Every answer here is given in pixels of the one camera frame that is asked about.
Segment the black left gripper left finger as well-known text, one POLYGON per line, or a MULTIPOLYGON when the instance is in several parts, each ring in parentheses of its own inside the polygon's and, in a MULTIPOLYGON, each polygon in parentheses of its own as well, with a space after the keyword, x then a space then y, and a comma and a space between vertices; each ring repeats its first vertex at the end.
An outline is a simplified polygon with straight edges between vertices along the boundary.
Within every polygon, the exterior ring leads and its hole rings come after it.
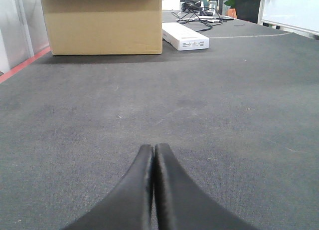
POLYGON ((132 165, 117 185, 66 230, 150 230, 153 204, 151 145, 141 145, 132 165))

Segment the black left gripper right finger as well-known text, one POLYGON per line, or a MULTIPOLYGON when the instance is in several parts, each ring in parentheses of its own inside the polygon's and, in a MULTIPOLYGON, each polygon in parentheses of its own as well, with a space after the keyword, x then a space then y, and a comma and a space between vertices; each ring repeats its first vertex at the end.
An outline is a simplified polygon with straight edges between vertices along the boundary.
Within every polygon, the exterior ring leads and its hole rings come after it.
POLYGON ((169 144, 157 144, 154 187, 160 230, 253 230, 214 201, 187 174, 169 144))

